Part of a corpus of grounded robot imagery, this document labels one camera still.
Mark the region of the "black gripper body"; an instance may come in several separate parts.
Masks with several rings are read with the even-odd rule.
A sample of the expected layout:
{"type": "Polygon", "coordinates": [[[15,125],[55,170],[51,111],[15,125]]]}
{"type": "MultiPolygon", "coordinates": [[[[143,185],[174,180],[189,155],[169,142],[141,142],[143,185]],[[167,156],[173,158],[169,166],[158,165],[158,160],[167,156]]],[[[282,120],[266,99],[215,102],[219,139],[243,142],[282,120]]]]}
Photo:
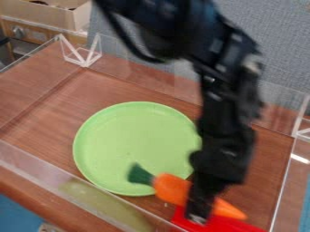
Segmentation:
{"type": "Polygon", "coordinates": [[[219,188],[242,184],[253,160],[255,132],[250,125],[241,126],[233,133],[218,133],[198,122],[202,145],[189,157],[194,169],[193,184],[197,188],[219,188]]]}

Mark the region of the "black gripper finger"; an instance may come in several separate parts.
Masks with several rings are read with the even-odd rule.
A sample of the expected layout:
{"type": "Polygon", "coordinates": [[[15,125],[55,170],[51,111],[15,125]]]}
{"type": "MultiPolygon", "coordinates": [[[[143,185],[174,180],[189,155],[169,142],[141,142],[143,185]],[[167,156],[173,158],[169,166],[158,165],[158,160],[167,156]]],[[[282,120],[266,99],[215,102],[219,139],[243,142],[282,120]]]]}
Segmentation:
{"type": "Polygon", "coordinates": [[[217,195],[225,190],[226,183],[211,175],[195,175],[187,196],[186,219],[205,225],[214,209],[217,195]]]}

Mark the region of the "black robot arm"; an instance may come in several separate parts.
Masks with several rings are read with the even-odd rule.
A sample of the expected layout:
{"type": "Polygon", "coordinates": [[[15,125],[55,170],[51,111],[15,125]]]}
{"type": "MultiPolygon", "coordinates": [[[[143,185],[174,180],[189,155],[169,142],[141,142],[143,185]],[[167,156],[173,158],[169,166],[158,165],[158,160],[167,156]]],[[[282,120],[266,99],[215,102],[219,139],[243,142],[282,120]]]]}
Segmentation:
{"type": "Polygon", "coordinates": [[[151,63],[187,60],[199,76],[202,145],[185,218],[205,225],[223,190],[243,182],[253,159],[263,103],[257,42],[226,19],[213,0],[94,0],[133,54],[151,63]]]}

